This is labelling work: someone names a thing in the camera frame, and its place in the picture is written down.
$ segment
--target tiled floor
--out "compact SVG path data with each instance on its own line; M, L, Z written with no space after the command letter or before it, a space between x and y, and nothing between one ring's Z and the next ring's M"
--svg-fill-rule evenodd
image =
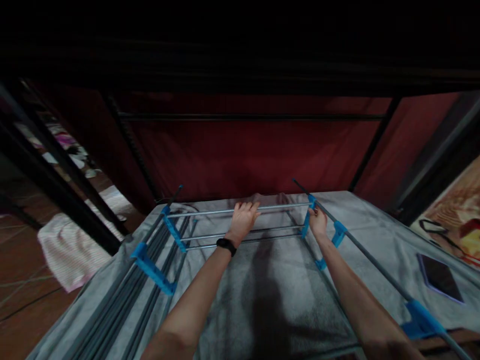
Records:
M112 184L102 173L90 180L97 191ZM42 224L60 212L28 181L2 185L17 205ZM136 213L125 226L132 232L144 218ZM79 291L66 293L52 276L35 230L13 216L0 218L0 358L25 359Z

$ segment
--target phone screen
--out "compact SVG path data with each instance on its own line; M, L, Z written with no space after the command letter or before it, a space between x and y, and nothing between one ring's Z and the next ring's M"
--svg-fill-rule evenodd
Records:
M456 302L464 302L452 272L447 265L422 254L418 254L418 260L420 261L423 278L429 288Z

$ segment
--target black wristwatch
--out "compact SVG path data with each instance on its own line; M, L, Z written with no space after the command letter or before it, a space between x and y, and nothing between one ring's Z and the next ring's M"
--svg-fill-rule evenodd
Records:
M237 249L232 244L232 242L230 240L226 239L226 238L218 239L216 241L216 245L221 247L221 248L230 250L232 258L234 257L235 253L237 252Z

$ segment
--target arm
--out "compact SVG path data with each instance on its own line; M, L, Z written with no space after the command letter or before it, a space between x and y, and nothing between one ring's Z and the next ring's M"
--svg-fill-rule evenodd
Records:
M235 204L230 230L225 234L238 248L260 215L260 203ZM142 355L142 360L191 359L199 343L210 306L232 255L217 247L202 266Z
M327 237L327 216L311 208L310 228L348 321L369 359L423 359L395 320L350 269Z

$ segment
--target blue plastic connector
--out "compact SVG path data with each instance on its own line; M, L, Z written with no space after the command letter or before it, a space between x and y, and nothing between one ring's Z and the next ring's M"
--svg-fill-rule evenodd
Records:
M333 245L335 245L336 248L338 248L342 240L344 239L345 233L348 231L348 229L338 220L333 223L333 226L335 227L335 235L333 236L331 242L333 243ZM320 271L327 267L327 263L324 259L315 260L315 265Z
M168 296L174 294L177 288L176 283L170 283L166 276L155 266L152 260L147 255L147 244L141 242L136 247L135 251L131 254L131 258L135 259L135 264L147 274L155 284Z
M164 214L163 222L165 223L168 231L170 231L170 234L175 239L175 242L178 245L178 248L182 253L186 253L187 246L185 245L184 242L182 242L182 235L180 235L175 224L168 218L168 215L170 214L170 206L165 206L161 212Z
M411 300L405 306L410 313L411 321L404 323L401 328L411 340L428 338L447 332L442 324L417 300Z
M308 195L308 201L310 202L310 206L309 206L310 209L315 209L316 200L317 199L315 198L315 196ZM307 210L305 215L305 221L303 222L303 229L301 230L302 239L305 239L305 237L307 236L307 232L309 231L309 225L310 225L310 213Z

